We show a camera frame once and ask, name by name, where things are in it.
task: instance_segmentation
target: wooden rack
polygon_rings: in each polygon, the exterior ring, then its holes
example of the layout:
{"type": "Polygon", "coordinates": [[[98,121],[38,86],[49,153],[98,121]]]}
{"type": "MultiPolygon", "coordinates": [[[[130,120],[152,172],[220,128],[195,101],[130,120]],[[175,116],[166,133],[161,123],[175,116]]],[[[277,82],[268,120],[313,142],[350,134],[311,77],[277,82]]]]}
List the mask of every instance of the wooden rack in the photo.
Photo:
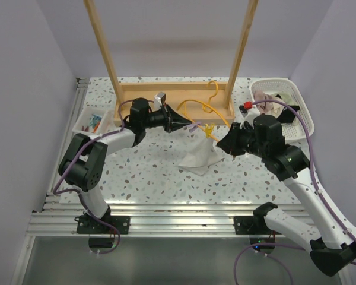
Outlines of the wooden rack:
{"type": "MultiPolygon", "coordinates": [[[[112,56],[103,27],[101,26],[100,18],[94,3],[94,0],[84,0],[91,25],[95,32],[97,43],[103,56],[104,63],[111,79],[113,89],[116,94],[116,111],[118,105],[126,100],[132,100],[139,97],[144,97],[148,100],[154,100],[154,96],[158,92],[165,92],[167,95],[167,103],[173,109],[176,109],[179,103],[186,99],[196,99],[207,102],[208,98],[213,95],[215,84],[208,85],[207,82],[158,82],[158,83],[119,83],[112,56]]],[[[228,82],[218,82],[219,92],[211,100],[211,106],[216,108],[220,114],[225,117],[228,123],[234,120],[233,104],[231,102],[231,94],[235,84],[236,76],[239,71],[241,59],[247,43],[250,27],[253,17],[256,12],[258,0],[249,0],[249,4],[244,17],[244,23],[241,30],[240,41],[237,47],[236,55],[233,61],[231,74],[228,82]]],[[[123,118],[129,114],[131,103],[125,104],[122,110],[123,118]]],[[[187,103],[187,113],[194,121],[205,123],[215,123],[223,125],[224,122],[214,113],[206,113],[202,110],[202,105],[195,102],[187,103]]],[[[119,115],[115,112],[115,123],[120,122],[119,115]]]]}

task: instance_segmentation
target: gray floor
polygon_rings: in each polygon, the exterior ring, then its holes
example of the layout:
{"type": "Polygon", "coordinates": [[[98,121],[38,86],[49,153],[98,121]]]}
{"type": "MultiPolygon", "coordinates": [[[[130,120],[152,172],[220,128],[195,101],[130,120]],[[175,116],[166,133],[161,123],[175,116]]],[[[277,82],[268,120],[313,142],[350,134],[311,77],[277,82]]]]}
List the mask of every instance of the gray floor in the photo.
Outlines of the gray floor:
{"type": "MultiPolygon", "coordinates": [[[[245,238],[127,238],[99,259],[87,237],[38,237],[24,279],[31,284],[234,284],[233,262],[245,238]]],[[[323,275],[307,253],[276,248],[272,253],[291,270],[295,285],[341,284],[323,275]]],[[[239,284],[287,284],[275,261],[247,251],[237,267],[239,284]]]]}

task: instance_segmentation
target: white wall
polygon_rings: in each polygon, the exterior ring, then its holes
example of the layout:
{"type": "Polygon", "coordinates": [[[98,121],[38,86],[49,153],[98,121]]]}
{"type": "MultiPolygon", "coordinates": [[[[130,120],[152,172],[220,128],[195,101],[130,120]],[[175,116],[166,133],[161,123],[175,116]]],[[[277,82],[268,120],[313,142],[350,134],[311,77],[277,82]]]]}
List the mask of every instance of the white wall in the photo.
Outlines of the white wall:
{"type": "MultiPolygon", "coordinates": [[[[38,0],[76,76],[107,76],[81,0],[38,0]]],[[[118,75],[229,76],[248,0],[96,0],[118,75]]],[[[239,76],[288,77],[332,0],[260,0],[239,76]]]]}
{"type": "Polygon", "coordinates": [[[356,224],[356,0],[334,0],[291,79],[315,123],[322,182],[356,224]]]}
{"type": "Polygon", "coordinates": [[[37,2],[0,1],[0,285],[45,198],[74,85],[37,2]]]}

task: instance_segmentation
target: wooden post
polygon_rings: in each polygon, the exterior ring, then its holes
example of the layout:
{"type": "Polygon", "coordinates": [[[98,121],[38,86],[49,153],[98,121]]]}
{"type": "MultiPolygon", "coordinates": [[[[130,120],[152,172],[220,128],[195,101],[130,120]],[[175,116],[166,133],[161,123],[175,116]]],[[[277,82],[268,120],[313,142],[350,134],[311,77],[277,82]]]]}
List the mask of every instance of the wooden post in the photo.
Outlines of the wooden post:
{"type": "Polygon", "coordinates": [[[248,35],[250,31],[250,26],[252,25],[253,17],[255,16],[257,4],[259,0],[249,0],[247,11],[244,17],[243,28],[241,30],[239,45],[236,50],[236,56],[233,60],[232,69],[230,79],[228,80],[227,86],[225,88],[225,96],[223,101],[223,106],[225,108],[228,107],[231,100],[231,94],[233,90],[233,86],[235,85],[235,80],[237,77],[237,73],[239,71],[241,59],[243,57],[243,53],[245,50],[245,46],[247,44],[248,35]]]}
{"type": "Polygon", "coordinates": [[[101,55],[103,57],[104,63],[106,64],[106,68],[109,74],[109,77],[112,82],[113,89],[116,94],[117,103],[124,102],[123,90],[119,81],[117,80],[116,70],[113,65],[111,51],[108,47],[108,43],[106,37],[104,35],[103,27],[101,26],[100,18],[98,12],[96,10],[96,6],[94,0],[84,0],[84,5],[87,9],[88,16],[91,21],[91,25],[93,27],[97,43],[100,48],[101,55]]]}

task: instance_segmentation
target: terrazzo surface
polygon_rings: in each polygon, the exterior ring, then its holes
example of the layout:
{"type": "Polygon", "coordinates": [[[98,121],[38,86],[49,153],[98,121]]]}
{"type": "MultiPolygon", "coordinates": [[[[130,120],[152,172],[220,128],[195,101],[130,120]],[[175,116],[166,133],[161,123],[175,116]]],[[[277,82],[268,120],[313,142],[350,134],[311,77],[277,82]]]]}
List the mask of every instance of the terrazzo surface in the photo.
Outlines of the terrazzo surface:
{"type": "MultiPolygon", "coordinates": [[[[257,78],[238,78],[232,100],[236,120],[242,116],[238,105],[250,100],[249,84],[257,78]]],[[[226,81],[227,78],[119,78],[122,82],[152,81],[226,81]]],[[[112,110],[116,103],[109,78],[91,78],[84,106],[112,110]]],[[[222,138],[228,129],[216,126],[214,135],[222,138]]],[[[166,134],[162,128],[148,129],[139,146],[120,150],[107,157],[100,180],[100,189],[107,202],[122,204],[299,204],[298,199],[283,183],[268,172],[255,156],[232,158],[215,148],[221,161],[198,176],[177,165],[187,151],[205,137],[197,129],[166,134]]],[[[305,140],[292,143],[308,155],[305,140]]],[[[78,203],[75,193],[61,195],[60,203],[78,203]]]]}

